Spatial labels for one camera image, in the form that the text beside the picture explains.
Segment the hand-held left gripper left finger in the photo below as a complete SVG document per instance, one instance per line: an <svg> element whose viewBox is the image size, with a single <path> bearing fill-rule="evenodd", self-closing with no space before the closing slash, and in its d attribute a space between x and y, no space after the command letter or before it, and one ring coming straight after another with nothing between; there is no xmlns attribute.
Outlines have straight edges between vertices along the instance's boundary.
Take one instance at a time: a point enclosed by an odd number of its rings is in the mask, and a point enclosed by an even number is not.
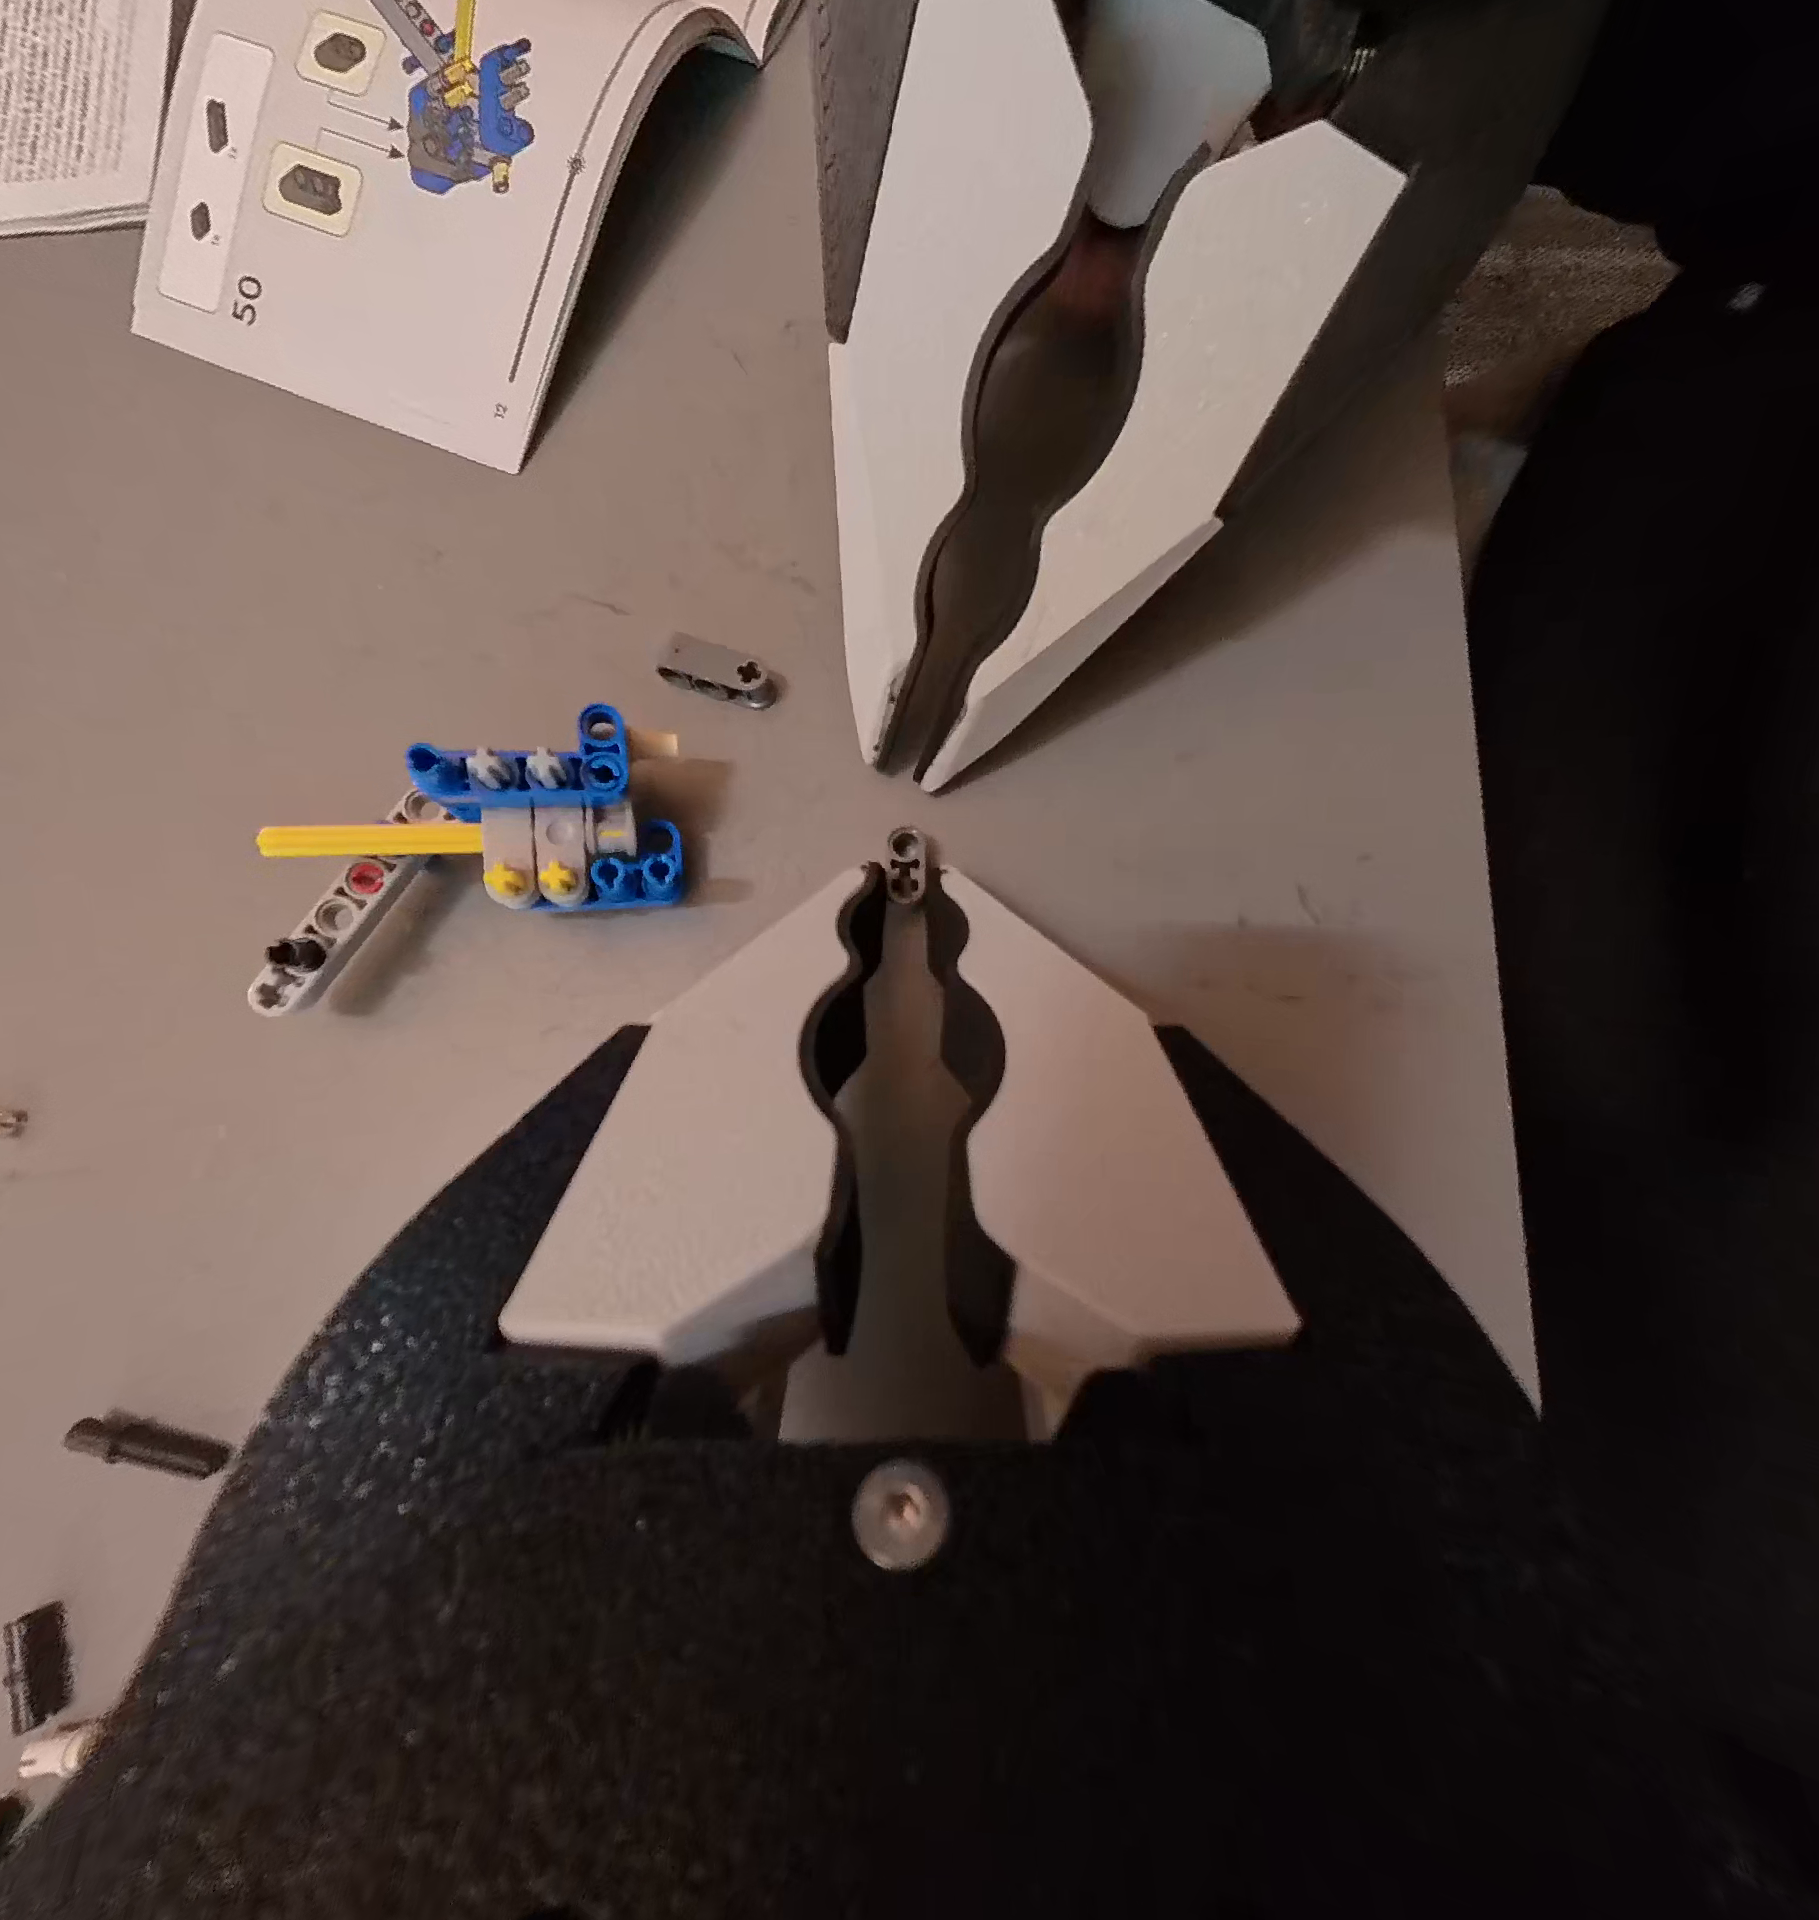
<svg viewBox="0 0 1819 1920"><path fill-rule="evenodd" d="M868 1057L886 906L878 863L840 874L652 1019L502 1307L506 1342L846 1351L864 1235L838 1095Z"/></svg>

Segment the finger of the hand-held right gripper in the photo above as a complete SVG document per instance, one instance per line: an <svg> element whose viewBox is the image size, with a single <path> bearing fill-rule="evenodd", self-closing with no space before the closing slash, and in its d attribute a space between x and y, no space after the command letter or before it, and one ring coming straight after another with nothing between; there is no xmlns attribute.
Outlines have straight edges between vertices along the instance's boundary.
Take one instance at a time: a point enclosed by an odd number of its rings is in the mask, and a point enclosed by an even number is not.
<svg viewBox="0 0 1819 1920"><path fill-rule="evenodd" d="M1040 708L1222 528L1220 505L1406 173L1328 119L1198 170L1142 276L1132 400L1048 518L1012 631L920 771L942 791Z"/></svg>
<svg viewBox="0 0 1819 1920"><path fill-rule="evenodd" d="M1136 609L1136 531L1082 460L986 443L984 395L1092 208L1102 3L920 3L828 343L844 647L864 756L964 776Z"/></svg>

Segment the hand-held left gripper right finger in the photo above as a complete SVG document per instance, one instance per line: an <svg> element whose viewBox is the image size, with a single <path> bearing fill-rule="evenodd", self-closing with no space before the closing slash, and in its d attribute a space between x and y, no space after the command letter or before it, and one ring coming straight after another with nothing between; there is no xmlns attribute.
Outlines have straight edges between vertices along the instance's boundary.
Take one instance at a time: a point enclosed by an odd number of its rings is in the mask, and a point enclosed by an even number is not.
<svg viewBox="0 0 1819 1920"><path fill-rule="evenodd" d="M1292 1342L1300 1313L1150 1015L960 867L930 884L946 1299L982 1365Z"/></svg>

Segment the blue lego assembly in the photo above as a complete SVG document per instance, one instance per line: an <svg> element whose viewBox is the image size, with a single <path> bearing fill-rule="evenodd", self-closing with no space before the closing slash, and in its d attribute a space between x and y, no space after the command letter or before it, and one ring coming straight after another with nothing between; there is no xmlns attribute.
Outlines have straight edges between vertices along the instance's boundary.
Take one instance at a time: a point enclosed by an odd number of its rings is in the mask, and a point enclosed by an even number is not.
<svg viewBox="0 0 1819 1920"><path fill-rule="evenodd" d="M524 918L590 918L682 904L682 829L636 805L638 764L676 759L674 732L640 729L594 701L564 747L409 749L409 791L381 821L267 825L273 859L335 859L309 914L265 950L251 1009L317 1005L407 889L439 861L475 859L487 897Z"/></svg>

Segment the grey short lego beam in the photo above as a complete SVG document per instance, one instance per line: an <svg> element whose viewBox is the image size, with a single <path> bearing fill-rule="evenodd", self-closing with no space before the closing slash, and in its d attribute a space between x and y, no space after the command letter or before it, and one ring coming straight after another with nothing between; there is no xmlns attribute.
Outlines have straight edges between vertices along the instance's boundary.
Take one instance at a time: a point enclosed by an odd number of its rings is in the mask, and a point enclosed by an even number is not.
<svg viewBox="0 0 1819 1920"><path fill-rule="evenodd" d="M774 708L782 692L778 674L752 652L688 631L664 640L656 674L706 699L758 712Z"/></svg>

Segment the long black lego pin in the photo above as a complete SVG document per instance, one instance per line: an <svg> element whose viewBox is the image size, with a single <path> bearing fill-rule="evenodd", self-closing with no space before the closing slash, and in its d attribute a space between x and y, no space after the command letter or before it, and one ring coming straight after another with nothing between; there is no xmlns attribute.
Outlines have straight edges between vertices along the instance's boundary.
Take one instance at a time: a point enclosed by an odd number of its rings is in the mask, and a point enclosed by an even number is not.
<svg viewBox="0 0 1819 1920"><path fill-rule="evenodd" d="M235 1458L235 1447L215 1435L127 1411L81 1417L63 1434L63 1447L105 1465L195 1481L225 1474Z"/></svg>

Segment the short black lego connector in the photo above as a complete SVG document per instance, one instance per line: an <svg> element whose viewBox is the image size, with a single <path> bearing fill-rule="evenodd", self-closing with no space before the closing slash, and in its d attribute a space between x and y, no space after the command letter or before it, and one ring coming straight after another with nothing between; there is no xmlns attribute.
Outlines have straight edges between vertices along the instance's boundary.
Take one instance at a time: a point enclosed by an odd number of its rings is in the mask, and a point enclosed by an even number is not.
<svg viewBox="0 0 1819 1920"><path fill-rule="evenodd" d="M67 1606L49 1599L5 1625L5 1689L11 1732L25 1740L73 1701L75 1662Z"/></svg>

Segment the open instruction booklet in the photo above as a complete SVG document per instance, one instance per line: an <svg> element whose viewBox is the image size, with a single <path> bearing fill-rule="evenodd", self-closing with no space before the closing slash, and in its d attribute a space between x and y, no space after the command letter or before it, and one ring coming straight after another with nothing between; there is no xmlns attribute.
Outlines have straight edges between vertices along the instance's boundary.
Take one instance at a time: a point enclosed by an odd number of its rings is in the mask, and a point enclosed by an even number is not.
<svg viewBox="0 0 1819 1920"><path fill-rule="evenodd" d="M500 472L536 434L622 166L692 51L782 2L203 2L133 329Z"/></svg>

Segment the white text leaflet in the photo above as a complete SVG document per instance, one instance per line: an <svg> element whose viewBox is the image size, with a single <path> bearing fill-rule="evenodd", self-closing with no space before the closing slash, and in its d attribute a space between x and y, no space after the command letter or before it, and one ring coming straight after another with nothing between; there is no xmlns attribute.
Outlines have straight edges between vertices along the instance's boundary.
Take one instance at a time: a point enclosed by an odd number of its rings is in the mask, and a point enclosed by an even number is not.
<svg viewBox="0 0 1819 1920"><path fill-rule="evenodd" d="M0 2L0 237L139 226L193 3Z"/></svg>

